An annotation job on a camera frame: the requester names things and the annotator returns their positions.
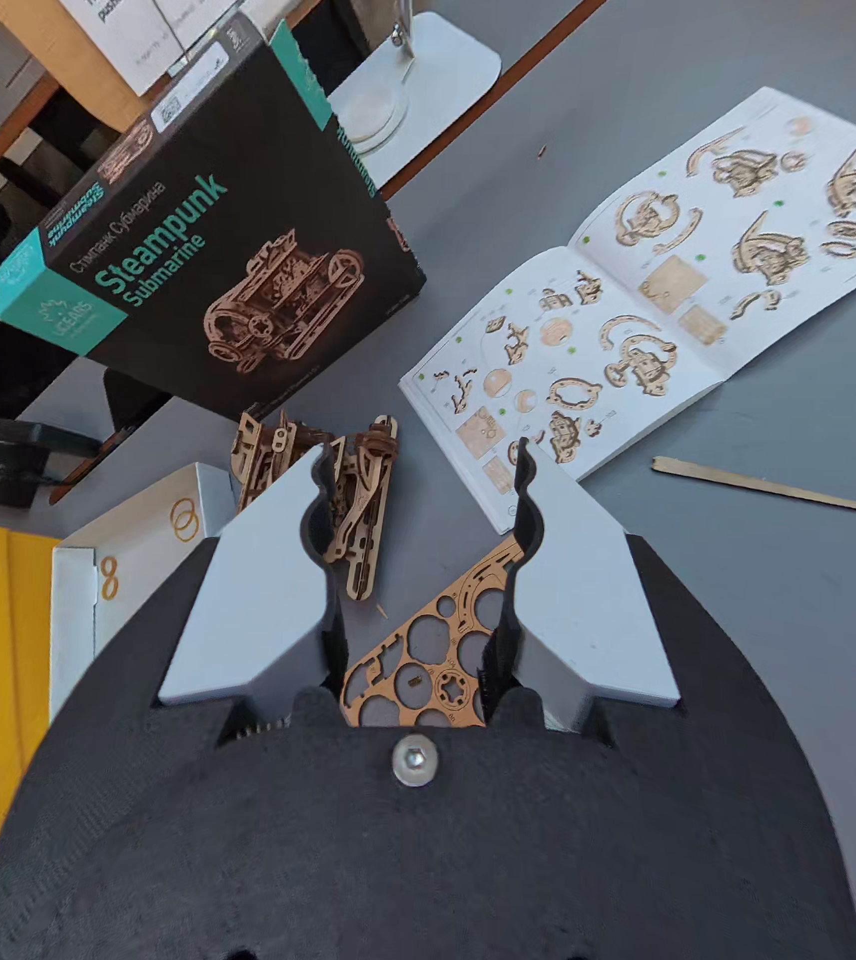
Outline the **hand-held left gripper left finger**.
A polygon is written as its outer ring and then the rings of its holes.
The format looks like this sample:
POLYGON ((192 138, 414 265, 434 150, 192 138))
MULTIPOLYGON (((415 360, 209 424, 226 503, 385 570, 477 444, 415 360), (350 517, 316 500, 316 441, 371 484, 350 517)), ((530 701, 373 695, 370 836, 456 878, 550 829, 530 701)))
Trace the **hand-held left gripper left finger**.
POLYGON ((338 696, 347 640, 325 554, 334 450, 311 447, 221 531, 158 696, 166 706, 240 697, 289 716, 295 695, 338 696))

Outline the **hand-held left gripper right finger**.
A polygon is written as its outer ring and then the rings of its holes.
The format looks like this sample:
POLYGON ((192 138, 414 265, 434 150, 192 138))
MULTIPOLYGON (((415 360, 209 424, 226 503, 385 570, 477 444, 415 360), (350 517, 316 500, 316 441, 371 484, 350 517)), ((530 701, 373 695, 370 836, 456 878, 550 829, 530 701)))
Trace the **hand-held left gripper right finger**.
POLYGON ((520 441, 502 613, 479 670, 492 725, 513 686, 580 733, 598 700, 672 709, 681 694, 622 525, 554 459, 520 441))

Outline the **wooden parts sheet round holes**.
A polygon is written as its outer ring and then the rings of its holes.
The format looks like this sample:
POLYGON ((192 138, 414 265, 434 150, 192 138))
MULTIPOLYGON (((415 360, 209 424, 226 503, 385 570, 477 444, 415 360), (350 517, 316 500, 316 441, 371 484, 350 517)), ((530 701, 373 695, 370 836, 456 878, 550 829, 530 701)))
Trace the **wooden parts sheet round holes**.
POLYGON ((349 668, 350 726, 483 726, 479 671, 522 550, 510 536, 349 668))

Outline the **wooden submarine model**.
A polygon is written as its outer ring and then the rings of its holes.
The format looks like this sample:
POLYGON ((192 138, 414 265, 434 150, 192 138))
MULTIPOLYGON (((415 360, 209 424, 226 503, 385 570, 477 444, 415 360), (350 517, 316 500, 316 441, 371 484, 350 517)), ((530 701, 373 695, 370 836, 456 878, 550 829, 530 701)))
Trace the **wooden submarine model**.
POLYGON ((314 446, 326 443, 334 456, 335 492, 330 497, 334 533, 324 558, 347 564, 347 595, 367 599, 373 591, 386 514, 386 498, 400 444, 394 417, 380 415, 368 428, 337 437, 280 414, 276 427, 242 413, 230 453, 241 486, 236 512, 280 479, 314 446))

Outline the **black model kit box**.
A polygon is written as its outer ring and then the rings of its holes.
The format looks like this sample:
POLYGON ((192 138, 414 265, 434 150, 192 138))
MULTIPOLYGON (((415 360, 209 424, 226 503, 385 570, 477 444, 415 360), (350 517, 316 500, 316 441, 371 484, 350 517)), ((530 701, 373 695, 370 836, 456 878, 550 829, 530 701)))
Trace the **black model kit box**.
POLYGON ((0 320, 234 418, 426 277, 281 21, 234 14, 0 266, 0 320))

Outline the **white cardboard box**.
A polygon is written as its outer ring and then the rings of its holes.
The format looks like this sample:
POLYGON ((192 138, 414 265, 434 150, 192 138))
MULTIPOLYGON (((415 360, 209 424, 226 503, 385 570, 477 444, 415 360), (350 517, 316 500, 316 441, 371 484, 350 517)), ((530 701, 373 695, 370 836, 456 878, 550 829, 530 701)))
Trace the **white cardboard box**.
POLYGON ((236 508, 225 469, 193 462, 67 536, 52 551, 49 720, 101 650, 236 508), (102 557, 118 559, 116 598, 100 598, 102 557))

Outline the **thin wooden stick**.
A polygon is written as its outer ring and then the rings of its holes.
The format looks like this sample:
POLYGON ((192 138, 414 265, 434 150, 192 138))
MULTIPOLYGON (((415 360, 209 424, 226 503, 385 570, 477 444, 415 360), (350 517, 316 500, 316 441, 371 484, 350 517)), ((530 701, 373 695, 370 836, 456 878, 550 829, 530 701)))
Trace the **thin wooden stick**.
POLYGON ((712 466, 676 458, 656 456, 652 458, 651 468, 660 474, 693 479, 699 482, 711 483, 735 489, 753 491, 775 497, 789 498, 799 501, 818 503, 823 506, 836 507, 856 512, 856 501, 838 496, 820 493, 817 491, 769 481, 763 478, 747 476, 731 471, 725 471, 712 466))

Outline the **black stand base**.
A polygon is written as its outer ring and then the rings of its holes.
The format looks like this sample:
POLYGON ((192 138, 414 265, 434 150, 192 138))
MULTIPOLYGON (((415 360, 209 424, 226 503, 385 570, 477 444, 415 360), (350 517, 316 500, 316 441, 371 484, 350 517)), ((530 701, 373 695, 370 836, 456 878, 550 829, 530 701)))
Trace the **black stand base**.
POLYGON ((71 489, 77 479, 45 473, 50 455, 91 459, 100 448, 100 440, 75 431, 0 417, 0 506, 27 509, 39 487, 71 489))

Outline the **open instruction booklet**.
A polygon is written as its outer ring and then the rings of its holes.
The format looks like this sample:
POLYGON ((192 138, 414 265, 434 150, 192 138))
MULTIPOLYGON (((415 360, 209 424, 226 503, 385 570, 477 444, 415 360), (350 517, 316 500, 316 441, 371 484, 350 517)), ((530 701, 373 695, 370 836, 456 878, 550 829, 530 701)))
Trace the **open instruction booklet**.
POLYGON ((400 380, 500 534, 519 439, 579 481, 856 289, 856 125, 762 88, 488 292, 400 380))

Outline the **white metal stand base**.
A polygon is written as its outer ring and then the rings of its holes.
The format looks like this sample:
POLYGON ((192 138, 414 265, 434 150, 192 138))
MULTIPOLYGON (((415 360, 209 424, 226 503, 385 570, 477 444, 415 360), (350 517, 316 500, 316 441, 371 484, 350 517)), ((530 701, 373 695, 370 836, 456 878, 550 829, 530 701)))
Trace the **white metal stand base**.
POLYGON ((379 191, 493 87, 500 56, 433 11, 393 3, 394 26, 330 94, 339 132, 379 191))

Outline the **white printed paper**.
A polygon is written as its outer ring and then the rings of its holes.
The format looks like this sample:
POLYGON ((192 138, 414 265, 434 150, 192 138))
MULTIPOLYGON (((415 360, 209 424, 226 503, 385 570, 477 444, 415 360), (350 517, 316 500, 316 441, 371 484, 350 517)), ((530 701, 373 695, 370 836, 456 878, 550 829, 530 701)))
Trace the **white printed paper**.
POLYGON ((260 28, 282 16, 286 1, 62 1, 135 94, 142 95, 229 13, 260 28))

